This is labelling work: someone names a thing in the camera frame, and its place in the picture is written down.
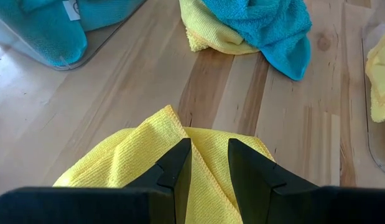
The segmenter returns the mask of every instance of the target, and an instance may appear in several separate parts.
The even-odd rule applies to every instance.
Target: wooden plank
[[[270,68],[256,126],[256,136],[280,165],[321,185],[337,184],[339,177],[334,146],[340,140],[342,4],[307,2],[313,22],[311,64],[301,82]]]
[[[253,136],[256,132],[256,123],[259,117],[261,100],[267,80],[269,63],[263,54],[257,57],[248,94],[244,101],[242,117],[239,122],[238,133]]]
[[[178,114],[182,125],[196,128],[213,126],[233,60],[234,55],[213,49],[199,53],[180,100]]]
[[[213,129],[238,132],[243,105],[254,75],[256,62],[257,54],[235,56],[223,97],[218,105]]]

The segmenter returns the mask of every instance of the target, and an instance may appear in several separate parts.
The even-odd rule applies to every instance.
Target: plastic container
[[[16,5],[0,0],[0,45],[10,47],[55,70],[77,68],[92,58],[144,1],[125,1],[127,16],[124,19],[110,26],[85,31],[86,26],[82,27],[80,20],[71,21],[68,11],[64,9],[65,3],[63,5],[62,1],[45,0],[48,6],[38,9],[20,6],[21,9],[17,8],[16,12],[11,12],[11,7]],[[111,16],[102,16],[102,18],[110,20]],[[105,22],[110,24],[112,21],[96,21],[96,24]]]
[[[375,47],[385,34],[385,0],[374,10],[367,25],[363,28],[363,53]],[[366,76],[366,102],[368,119],[369,150],[375,163],[385,172],[385,121],[375,123],[371,117],[371,82]]]

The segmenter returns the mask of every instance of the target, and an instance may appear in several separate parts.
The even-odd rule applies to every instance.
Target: wood knot
[[[327,51],[331,43],[331,40],[325,34],[322,34],[318,39],[317,46],[321,51]]]

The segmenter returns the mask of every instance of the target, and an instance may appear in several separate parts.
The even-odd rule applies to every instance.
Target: pile of towels
[[[179,0],[191,50],[226,54],[260,50],[269,63],[301,80],[310,61],[310,16],[303,0]]]
[[[145,0],[77,0],[80,19],[71,21],[63,0],[0,0],[0,20],[53,66],[81,59],[88,42],[85,32],[127,19]],[[0,43],[12,45],[0,26]]]

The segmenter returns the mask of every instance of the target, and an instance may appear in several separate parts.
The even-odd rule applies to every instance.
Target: crumpled towel
[[[192,140],[192,176],[185,223],[242,223],[228,167],[228,139],[237,138],[274,160],[255,137],[183,128],[166,106],[137,128],[118,131],[56,181],[63,187],[124,187],[183,138]]]
[[[303,0],[203,0],[224,24],[257,47],[268,62],[301,80],[310,61],[310,15]]]
[[[78,0],[79,21],[70,21],[63,0],[0,0],[0,19],[30,46],[15,44],[0,26],[0,43],[40,62],[64,66],[79,61],[87,48],[85,32],[127,19],[145,0]]]
[[[374,122],[385,121],[385,34],[368,52],[365,72],[371,81],[371,116]]]
[[[180,0],[181,19],[193,52],[211,47],[225,54],[249,54],[258,49],[219,21],[202,0]]]

